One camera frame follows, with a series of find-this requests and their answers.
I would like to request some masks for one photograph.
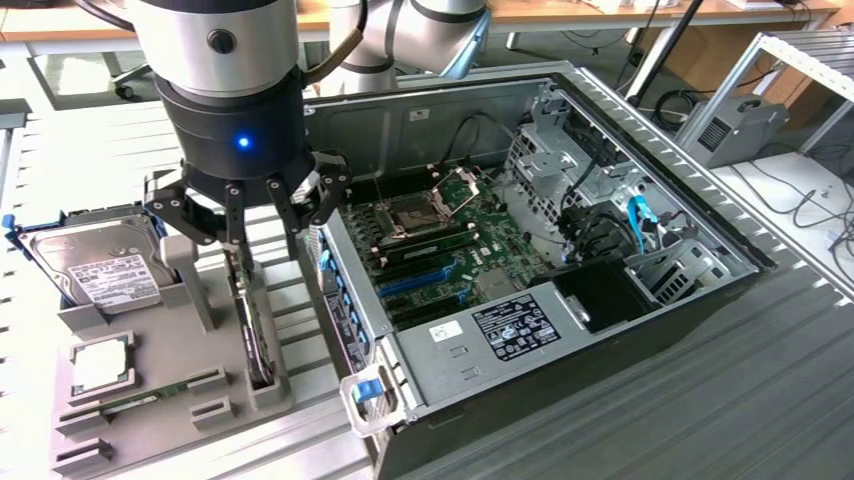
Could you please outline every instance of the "robotic arm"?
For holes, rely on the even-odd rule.
[[[184,151],[180,170],[155,175],[147,181],[145,207],[196,243],[223,245],[250,378],[254,386],[263,388],[274,383],[275,372],[252,300],[256,269],[246,237],[244,210],[260,205],[275,206],[284,222],[288,253],[295,258],[296,233],[310,225],[326,223],[338,206],[351,180],[350,169],[342,157],[308,149],[302,90],[339,65],[348,65],[344,59],[364,43],[368,0],[347,2],[347,18],[355,20],[348,20],[352,31],[344,38],[332,35],[338,48],[308,72],[296,66],[294,0],[128,0],[132,24],[89,0],[75,1],[91,14],[137,33]],[[376,2],[378,11],[398,10],[399,15],[402,10],[418,9],[408,0],[406,5],[402,0],[395,1],[395,8],[391,2]],[[419,30],[431,22],[444,25],[438,37],[426,36],[423,40],[438,41],[450,29],[447,31],[454,31],[455,38],[459,36],[462,44],[468,46],[468,53],[459,57],[462,60],[454,57],[451,62],[458,73],[460,65],[467,71],[471,63],[474,47],[466,39],[475,37],[460,36],[463,29],[455,24],[476,20],[486,11],[482,0],[472,1],[472,11],[478,12],[474,14],[439,15],[423,8],[427,14],[419,14],[424,18],[418,23]],[[356,5],[359,10],[354,11],[351,7]],[[376,29],[388,36],[384,28]],[[411,47],[419,38],[402,35],[399,45]],[[439,50],[447,45],[440,42]],[[398,48],[386,53],[390,57],[406,56]],[[431,65],[436,66],[448,61],[443,54],[430,58],[435,60]],[[314,186],[306,185],[310,178],[316,179]],[[222,205],[224,213],[215,213],[196,203],[187,196],[188,188]],[[296,196],[298,190],[307,193]]]

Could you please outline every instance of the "wooden desk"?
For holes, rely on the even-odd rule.
[[[0,43],[0,58],[9,68],[20,71],[21,81],[37,88],[27,95],[33,110],[52,110],[53,98],[47,81],[35,67],[32,58],[48,54],[103,53],[139,50],[139,41],[131,32],[117,29],[93,18],[72,3],[47,10],[11,9],[0,27],[4,43]],[[650,48],[635,76],[632,89],[639,86],[651,65],[661,54],[673,27],[687,9],[687,1],[673,8],[662,8],[651,21],[653,27],[663,27]],[[809,28],[821,24],[838,7],[826,0],[806,0],[814,21]],[[562,30],[600,30],[638,28],[647,24],[650,12],[634,7],[606,15],[590,5],[570,0],[490,0],[492,24],[490,32],[511,33],[507,47],[514,48],[523,32],[554,32]],[[791,22],[789,10],[743,11],[726,0],[706,0],[691,25],[769,24]],[[302,42],[328,39],[327,0],[298,0],[299,39]]]
[[[653,20],[653,26],[671,26],[687,10],[687,0],[673,8],[662,8]],[[825,15],[838,10],[826,0],[807,0],[813,15]],[[650,12],[634,7],[623,7],[616,14],[606,15],[590,5],[567,0],[492,0],[492,31],[528,32],[564,30],[628,28],[643,26]],[[320,41],[328,38],[328,4],[326,0],[299,0],[298,24],[300,40]],[[726,0],[706,0],[693,24],[773,23],[790,20],[785,9],[773,11],[745,11]],[[108,40],[133,38],[127,32],[97,20],[73,4],[51,9],[9,9],[1,26],[7,42],[45,42],[75,40]]]

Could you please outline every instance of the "gray work table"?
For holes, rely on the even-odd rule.
[[[177,165],[179,150],[160,103],[31,115],[0,135],[9,147],[4,213],[99,208],[140,200],[143,175]],[[264,267],[296,407],[212,443],[157,459],[117,478],[211,478],[240,474],[288,479],[367,480],[364,442],[350,432],[338,376],[320,335],[299,266],[288,261],[272,209],[247,212],[248,236]],[[56,318],[59,295],[17,252],[0,250],[0,478],[59,478],[48,472],[51,358],[68,333]],[[199,265],[222,261],[201,248]]]
[[[594,90],[578,74],[571,78],[582,89]],[[591,95],[627,130],[647,135],[649,123],[602,93]],[[734,192],[723,183],[710,183],[714,179],[698,176],[690,165],[669,156],[674,145],[653,135],[646,138],[646,147],[662,154],[669,168],[779,268],[673,348],[436,459],[411,479],[850,478],[854,307],[815,273],[811,260],[794,253],[795,240],[750,218],[755,208],[745,206],[745,211],[726,200],[723,194]],[[15,193],[4,195],[4,210],[23,211],[39,201],[75,207],[93,201],[131,201],[141,173],[173,165],[177,156],[159,104],[31,116],[27,127],[15,131],[7,176]],[[338,378],[314,312],[310,307],[296,309],[308,303],[284,258],[278,221],[274,227],[263,209],[250,217],[250,238],[272,280],[274,310],[292,310],[278,318],[278,325],[298,408],[125,472],[124,478],[372,476],[367,449],[350,433],[336,397]],[[0,364],[0,389],[11,393],[0,397],[0,425],[9,425],[0,433],[0,447],[29,448],[37,445],[37,428],[25,426],[44,428],[48,421],[36,400],[51,381],[44,376],[21,377],[7,387],[5,373],[49,364],[44,359],[39,363],[36,351],[49,349],[48,327],[57,322],[51,303],[19,288],[24,280],[37,283],[28,277],[32,269],[24,268],[17,255],[0,251],[4,254],[0,299],[11,300],[0,303],[0,323],[9,323],[9,330],[0,333],[0,357],[9,361]],[[212,253],[207,255],[203,261],[215,261]],[[1,463],[7,459],[21,458],[35,459],[33,465],[17,465],[11,476],[21,473],[21,467],[43,475],[36,472],[37,454],[8,456],[4,450],[0,469],[7,468]]]

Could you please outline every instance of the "green circuit board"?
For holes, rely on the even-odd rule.
[[[351,239],[399,330],[523,290],[548,271],[499,205],[486,182],[458,168],[434,191],[344,209]]]

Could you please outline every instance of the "metal rack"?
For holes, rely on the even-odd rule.
[[[801,151],[807,151],[854,105],[854,33],[846,29],[759,33],[745,50],[733,71],[697,119],[677,135],[677,143],[687,148],[711,123],[715,111],[733,94],[742,77],[753,67],[757,57],[767,53],[801,73],[819,82],[846,102],[806,140]],[[766,82],[757,87],[761,92]]]

